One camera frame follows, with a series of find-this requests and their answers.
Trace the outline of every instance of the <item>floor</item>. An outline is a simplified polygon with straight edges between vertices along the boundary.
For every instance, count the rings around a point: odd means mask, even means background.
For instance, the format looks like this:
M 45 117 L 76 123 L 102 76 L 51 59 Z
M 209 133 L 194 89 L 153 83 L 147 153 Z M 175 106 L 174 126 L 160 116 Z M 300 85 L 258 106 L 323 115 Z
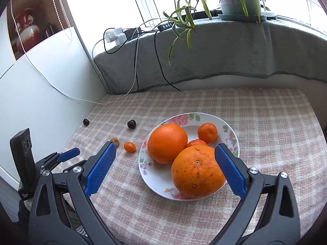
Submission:
M 13 222 L 18 221 L 18 192 L 0 177 L 0 202 Z

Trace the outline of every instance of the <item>red vase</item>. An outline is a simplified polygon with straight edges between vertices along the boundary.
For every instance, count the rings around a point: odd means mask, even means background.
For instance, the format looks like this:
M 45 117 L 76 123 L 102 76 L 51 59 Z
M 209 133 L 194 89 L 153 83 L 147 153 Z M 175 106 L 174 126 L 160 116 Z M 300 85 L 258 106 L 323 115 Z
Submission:
M 24 49 L 25 51 L 29 51 L 40 43 L 40 29 L 37 25 L 33 25 L 32 8 L 26 8 L 16 16 L 15 20 Z M 24 54 L 19 38 L 17 38 L 16 46 L 18 51 Z

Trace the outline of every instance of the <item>floral plate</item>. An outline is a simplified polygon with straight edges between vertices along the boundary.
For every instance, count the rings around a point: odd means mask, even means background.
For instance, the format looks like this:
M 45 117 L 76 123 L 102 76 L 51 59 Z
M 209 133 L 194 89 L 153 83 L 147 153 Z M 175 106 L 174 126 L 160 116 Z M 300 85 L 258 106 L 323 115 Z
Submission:
M 163 121 L 156 128 L 167 123 L 175 123 L 181 126 L 187 133 L 188 141 L 198 139 L 197 129 L 200 125 L 203 123 L 213 123 L 217 127 L 218 137 L 213 143 L 208 145 L 214 148 L 219 143 L 225 143 L 234 156 L 239 157 L 240 155 L 239 143 L 235 132 L 226 122 L 214 115 L 198 112 L 184 113 Z M 190 199 L 181 194 L 173 184 L 170 173 L 171 164 L 158 164 L 149 156 L 148 139 L 156 128 L 148 134 L 140 150 L 139 169 L 142 179 L 151 190 L 167 199 L 176 201 L 193 201 L 201 199 Z

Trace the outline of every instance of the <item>power adapter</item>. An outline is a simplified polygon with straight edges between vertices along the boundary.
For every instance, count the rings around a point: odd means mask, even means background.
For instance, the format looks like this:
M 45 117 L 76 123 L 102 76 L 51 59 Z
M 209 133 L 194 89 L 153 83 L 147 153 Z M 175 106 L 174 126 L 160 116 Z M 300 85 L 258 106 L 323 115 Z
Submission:
M 173 24 L 174 24 L 173 22 L 168 22 L 166 24 L 159 25 L 158 29 L 161 32 L 161 31 L 164 31 L 166 29 L 170 29 L 173 26 Z

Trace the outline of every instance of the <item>large orange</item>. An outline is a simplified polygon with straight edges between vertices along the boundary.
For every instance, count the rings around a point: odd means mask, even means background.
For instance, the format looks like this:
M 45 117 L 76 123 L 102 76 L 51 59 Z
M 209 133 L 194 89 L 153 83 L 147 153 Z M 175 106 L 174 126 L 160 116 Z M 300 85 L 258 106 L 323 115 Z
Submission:
M 215 150 L 206 145 L 185 148 L 171 166 L 173 183 L 180 193 L 190 198 L 208 196 L 225 182 L 215 160 Z
M 213 123 L 207 122 L 202 124 L 197 130 L 197 136 L 199 139 L 206 143 L 212 143 L 218 136 L 218 131 Z
M 153 131 L 148 140 L 148 153 L 159 164 L 173 163 L 186 147 L 186 131 L 177 124 L 168 123 Z

